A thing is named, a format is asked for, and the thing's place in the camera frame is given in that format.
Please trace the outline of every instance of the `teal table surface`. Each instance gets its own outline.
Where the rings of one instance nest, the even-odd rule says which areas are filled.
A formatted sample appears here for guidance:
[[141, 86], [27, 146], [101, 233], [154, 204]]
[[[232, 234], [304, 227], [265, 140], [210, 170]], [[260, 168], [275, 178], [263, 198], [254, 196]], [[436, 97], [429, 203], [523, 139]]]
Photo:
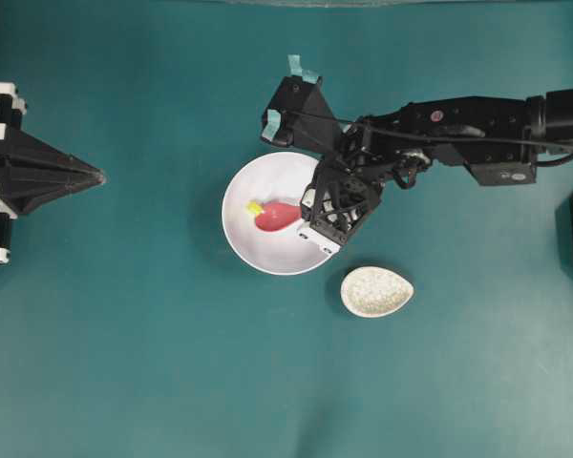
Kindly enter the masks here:
[[[391, 186], [342, 253], [243, 264], [221, 199], [287, 54], [337, 115], [573, 88], [573, 1], [298, 10], [0, 0], [24, 129], [108, 183], [17, 222], [0, 269], [0, 458], [573, 458], [573, 162]], [[355, 266], [414, 298], [339, 298]]]

